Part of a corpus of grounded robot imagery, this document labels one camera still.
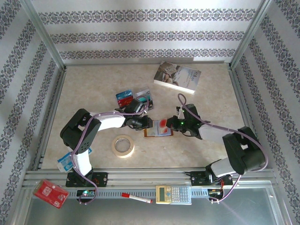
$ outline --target red box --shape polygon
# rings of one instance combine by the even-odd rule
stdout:
[[[60,209],[67,199],[69,192],[50,181],[43,179],[34,189],[33,194]]]

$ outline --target calculator display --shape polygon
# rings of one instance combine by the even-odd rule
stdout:
[[[159,200],[162,202],[165,201],[165,188],[164,187],[159,188]]]

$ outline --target calculator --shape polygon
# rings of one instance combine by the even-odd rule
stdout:
[[[185,185],[157,185],[156,204],[191,205],[191,187]]]

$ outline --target striped wall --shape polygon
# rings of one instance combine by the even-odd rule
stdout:
[[[18,0],[0,0],[0,224],[39,147],[58,67]]]
[[[230,62],[260,2],[32,1],[67,65]]]
[[[293,224],[300,224],[300,0],[275,0],[236,67]]]

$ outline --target cable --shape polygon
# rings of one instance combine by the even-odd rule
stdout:
[[[258,172],[258,171],[261,171],[261,170],[263,170],[263,169],[265,169],[267,167],[268,162],[269,162],[269,158],[268,158],[268,155],[267,155],[265,149],[263,148],[263,146],[259,142],[257,142],[252,137],[250,137],[250,136],[248,136],[248,135],[246,135],[246,134],[244,134],[244,133],[242,133],[242,132],[240,132],[238,130],[234,130],[234,129],[230,129],[230,128],[226,128],[226,127],[217,126],[217,125],[213,125],[213,124],[207,123],[206,121],[202,120],[199,116],[197,116],[196,114],[194,114],[192,111],[190,111],[187,108],[187,106],[186,106],[187,98],[183,94],[179,93],[177,97],[178,97],[178,100],[181,103],[182,107],[185,110],[187,110],[192,116],[194,116],[196,119],[198,119],[200,122],[202,122],[202,123],[204,123],[204,124],[206,124],[206,125],[208,125],[208,126],[210,126],[212,128],[217,128],[217,129],[220,129],[220,130],[225,130],[225,131],[230,131],[230,132],[237,133],[237,134],[239,134],[239,135],[247,138],[248,140],[252,141],[254,144],[256,144],[261,149],[261,151],[262,151],[262,153],[264,155],[265,163],[264,163],[264,165],[261,168],[254,169],[254,170],[252,170],[252,172]],[[212,203],[218,203],[218,202],[223,201],[225,198],[227,198],[230,195],[230,193],[233,191],[233,189],[236,187],[236,185],[238,184],[238,181],[240,180],[240,177],[241,177],[241,175],[238,176],[238,178],[237,178],[236,182],[234,183],[234,185],[231,187],[231,189],[229,190],[229,192],[223,198],[221,198],[219,200],[219,199],[217,199],[215,197],[210,197],[211,199],[215,200],[215,201],[211,200],[211,202]]]
[[[215,197],[211,197],[210,196],[211,199],[215,200],[215,201],[212,201],[212,202],[213,203],[219,203],[219,202],[223,201],[225,198],[227,198],[230,195],[230,193],[233,191],[233,189],[237,186],[237,184],[238,184],[238,182],[240,180],[240,177],[241,177],[241,175],[238,176],[238,178],[236,179],[235,183],[233,184],[233,186],[231,187],[231,189],[229,190],[229,192],[225,196],[223,196],[223,198],[217,199]]]
[[[79,149],[81,143],[83,142],[84,136],[85,136],[85,134],[86,134],[86,132],[87,132],[87,129],[88,129],[88,127],[89,127],[91,121],[92,121],[94,118],[99,117],[100,115],[122,115],[122,116],[126,115],[126,116],[133,116],[133,115],[141,115],[141,111],[144,111],[145,113],[147,113],[148,106],[149,106],[149,100],[148,100],[148,98],[146,98],[146,97],[144,97],[144,98],[147,100],[147,104],[146,104],[146,106],[143,105],[143,106],[145,106],[145,107],[141,108],[141,110],[140,110],[139,112],[135,112],[135,113],[124,113],[124,112],[104,112],[104,113],[99,113],[99,114],[96,114],[96,115],[92,116],[92,117],[89,119],[89,121],[87,122],[87,124],[85,125],[85,128],[84,128],[84,130],[83,130],[83,132],[82,132],[82,135],[81,135],[81,137],[80,137],[80,139],[79,139],[79,142],[78,142],[76,148],[75,148],[75,149],[71,152],[71,154],[70,154],[71,161],[72,161],[72,164],[73,164],[73,168],[74,168],[74,170],[76,171],[76,173],[78,173],[82,178],[84,178],[86,181],[88,181],[89,183],[91,183],[91,184],[95,187],[95,194],[94,194],[94,197],[93,197],[91,200],[89,200],[88,202],[85,202],[85,203],[84,203],[85,205],[90,204],[92,201],[94,201],[94,200],[96,199],[97,194],[98,194],[98,187],[97,187],[97,185],[96,185],[93,181],[91,181],[91,180],[89,180],[88,178],[86,178],[86,177],[85,177],[85,176],[77,169],[77,166],[78,166],[78,165],[75,163],[75,161],[74,161],[74,159],[73,159],[73,156],[76,154],[76,152],[78,151],[78,149]],[[82,204],[82,202],[81,202],[81,197],[82,197],[82,195],[79,197],[79,203],[80,203],[80,204]]]
[[[267,155],[265,149],[263,148],[263,146],[262,146],[259,142],[257,142],[257,141],[256,141],[255,139],[253,139],[252,137],[250,137],[250,136],[248,136],[248,135],[246,135],[246,134],[244,134],[244,133],[242,133],[242,132],[240,132],[240,131],[238,131],[238,130],[234,130],[234,129],[230,129],[230,128],[226,128],[226,127],[222,127],[222,126],[218,126],[218,125],[213,125],[213,124],[207,123],[205,120],[202,120],[199,116],[195,115],[193,112],[191,112],[191,111],[186,107],[187,98],[186,98],[183,94],[181,94],[181,93],[178,94],[178,100],[180,101],[182,107],[183,107],[185,110],[187,110],[192,116],[194,116],[196,119],[198,119],[200,122],[202,122],[202,123],[204,123],[204,124],[206,124],[206,125],[208,125],[208,126],[210,126],[210,127],[212,127],[212,128],[217,128],[217,129],[220,129],[220,130],[225,130],[225,131],[230,131],[230,132],[237,133],[237,134],[239,134],[239,135],[241,135],[241,136],[247,138],[248,140],[252,141],[254,144],[256,144],[256,145],[261,149],[261,151],[262,151],[262,153],[263,153],[263,156],[264,156],[264,158],[265,158],[265,163],[264,163],[264,165],[263,165],[261,168],[252,170],[252,172],[258,172],[258,171],[261,171],[261,170],[263,170],[263,169],[265,169],[265,168],[267,167],[268,162],[269,162],[269,158],[268,158],[268,155]]]
[[[192,135],[185,135],[184,133],[182,133],[185,137],[192,137]]]

